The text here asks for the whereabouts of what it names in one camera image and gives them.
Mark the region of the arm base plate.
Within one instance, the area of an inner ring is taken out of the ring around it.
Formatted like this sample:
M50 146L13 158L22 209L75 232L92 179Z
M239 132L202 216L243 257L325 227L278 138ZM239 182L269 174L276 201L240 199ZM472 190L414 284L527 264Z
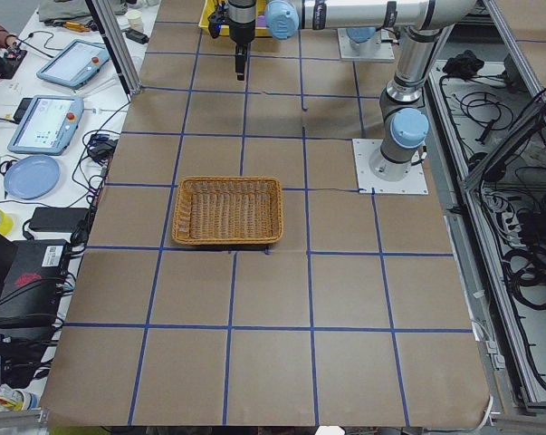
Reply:
M340 58L344 61L359 61L369 63L393 63L395 55L393 43L396 38L386 30L376 31L366 43L353 45L346 35L347 28L338 29Z
M393 163L381 153L381 139L353 139L358 192L376 195L428 194L418 149L409 162Z

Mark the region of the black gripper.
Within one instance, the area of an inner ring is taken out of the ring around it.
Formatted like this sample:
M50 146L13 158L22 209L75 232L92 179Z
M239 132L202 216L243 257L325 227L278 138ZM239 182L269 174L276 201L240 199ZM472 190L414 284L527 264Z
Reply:
M239 82L245 80L246 53L255 38L255 20L249 23L229 21L229 36L235 43L235 74Z

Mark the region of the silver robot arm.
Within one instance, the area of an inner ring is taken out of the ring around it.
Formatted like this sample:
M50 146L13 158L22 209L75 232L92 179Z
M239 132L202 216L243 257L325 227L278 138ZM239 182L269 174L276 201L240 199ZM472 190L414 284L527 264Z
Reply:
M346 35L348 36L351 44L359 45L368 42L375 35L376 31L377 28L373 26L348 27L346 29Z
M473 7L472 1L268 1L263 14L279 40L300 29L404 29L396 72L380 96L385 137L370 159L385 178L404 173L424 142L429 124L417 101L445 39Z

